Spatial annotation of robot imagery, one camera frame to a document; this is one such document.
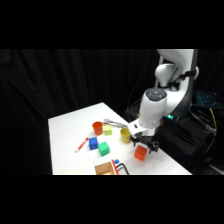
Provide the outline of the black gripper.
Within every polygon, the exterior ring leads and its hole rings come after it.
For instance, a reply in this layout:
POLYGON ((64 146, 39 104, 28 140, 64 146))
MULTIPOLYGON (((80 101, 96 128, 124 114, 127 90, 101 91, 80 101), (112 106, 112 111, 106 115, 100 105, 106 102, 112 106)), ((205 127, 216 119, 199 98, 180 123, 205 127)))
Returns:
POLYGON ((149 133, 139 132, 130 137, 130 140, 133 142, 133 147, 136 147, 138 143, 142 143, 146 146, 149 146, 149 152, 158 152, 159 143, 156 140, 158 129, 149 129, 149 133))

